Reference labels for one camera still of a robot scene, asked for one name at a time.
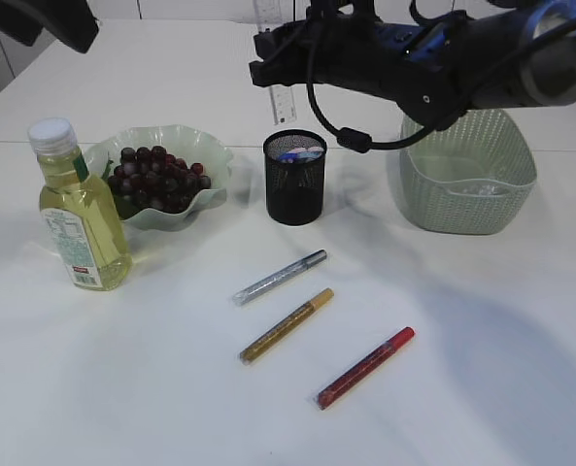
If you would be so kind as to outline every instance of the plastic bottle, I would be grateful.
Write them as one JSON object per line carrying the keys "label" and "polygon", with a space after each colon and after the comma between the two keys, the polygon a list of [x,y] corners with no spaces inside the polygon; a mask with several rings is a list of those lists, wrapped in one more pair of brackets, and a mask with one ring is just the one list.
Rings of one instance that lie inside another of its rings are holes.
{"label": "plastic bottle", "polygon": [[88,172],[67,119],[43,119],[28,137],[46,179],[39,209],[72,283],[95,290],[117,287],[132,260],[111,190]]}

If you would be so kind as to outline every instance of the red marker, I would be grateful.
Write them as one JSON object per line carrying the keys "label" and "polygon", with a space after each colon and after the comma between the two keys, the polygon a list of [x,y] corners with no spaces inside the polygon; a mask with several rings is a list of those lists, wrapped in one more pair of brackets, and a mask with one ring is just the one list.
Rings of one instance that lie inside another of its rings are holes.
{"label": "red marker", "polygon": [[411,327],[406,327],[366,355],[346,374],[318,394],[317,401],[320,409],[325,410],[328,408],[337,398],[350,390],[358,382],[365,379],[374,369],[393,356],[396,351],[402,348],[414,336],[415,330]]}

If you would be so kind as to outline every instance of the white bottle cap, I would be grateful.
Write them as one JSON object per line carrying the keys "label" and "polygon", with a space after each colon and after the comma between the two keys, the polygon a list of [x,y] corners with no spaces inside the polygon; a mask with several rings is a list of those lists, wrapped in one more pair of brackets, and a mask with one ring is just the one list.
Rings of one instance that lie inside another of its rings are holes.
{"label": "white bottle cap", "polygon": [[28,129],[28,140],[37,155],[67,155],[78,145],[76,133],[65,118],[46,118]]}

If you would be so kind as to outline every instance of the yellow oil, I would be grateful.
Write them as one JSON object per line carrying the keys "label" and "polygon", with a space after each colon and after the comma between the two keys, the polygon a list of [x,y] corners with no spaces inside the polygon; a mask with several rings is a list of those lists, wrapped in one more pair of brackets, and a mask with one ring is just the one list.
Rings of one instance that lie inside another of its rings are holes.
{"label": "yellow oil", "polygon": [[64,156],[37,157],[46,179],[39,208],[61,209],[82,220],[102,287],[75,285],[109,290],[123,281],[132,259],[111,190],[101,178],[86,171],[82,157],[78,147]]}

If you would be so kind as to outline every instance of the gold marker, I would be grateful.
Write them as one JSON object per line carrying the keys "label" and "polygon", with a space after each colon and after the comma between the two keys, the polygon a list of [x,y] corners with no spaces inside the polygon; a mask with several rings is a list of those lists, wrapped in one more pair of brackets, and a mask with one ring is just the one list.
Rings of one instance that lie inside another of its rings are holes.
{"label": "gold marker", "polygon": [[240,353],[240,359],[242,362],[249,364],[255,361],[274,344],[281,341],[281,339],[283,339],[294,328],[304,322],[307,317],[326,304],[332,297],[333,290],[327,288],[315,298],[307,301],[300,308],[284,318],[281,322],[272,327],[242,351]]}

